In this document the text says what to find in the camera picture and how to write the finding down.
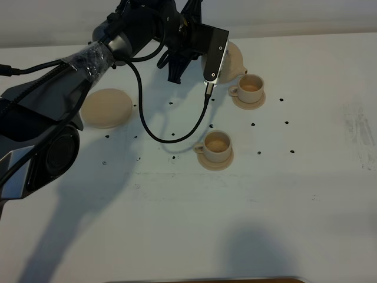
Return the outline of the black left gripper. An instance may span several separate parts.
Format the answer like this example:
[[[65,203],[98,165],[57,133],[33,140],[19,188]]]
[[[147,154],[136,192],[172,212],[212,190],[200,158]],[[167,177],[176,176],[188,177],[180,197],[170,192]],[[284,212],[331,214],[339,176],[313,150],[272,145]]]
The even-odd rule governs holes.
[[[180,84],[189,64],[206,53],[205,37],[201,34],[201,1],[187,1],[180,12],[175,1],[153,1],[153,9],[164,20],[167,51],[160,60],[168,60],[168,81]]]

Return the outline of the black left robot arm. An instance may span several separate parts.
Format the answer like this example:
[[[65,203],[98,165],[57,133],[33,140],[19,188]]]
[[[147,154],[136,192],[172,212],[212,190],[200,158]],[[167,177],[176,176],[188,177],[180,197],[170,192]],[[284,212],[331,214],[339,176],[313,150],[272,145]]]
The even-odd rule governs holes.
[[[200,1],[182,11],[174,1],[121,1],[83,50],[24,70],[2,65],[8,77],[46,73],[1,95],[1,203],[29,196],[73,165],[83,128],[79,110],[108,69],[149,60],[138,53],[152,40],[190,51],[200,23]]]

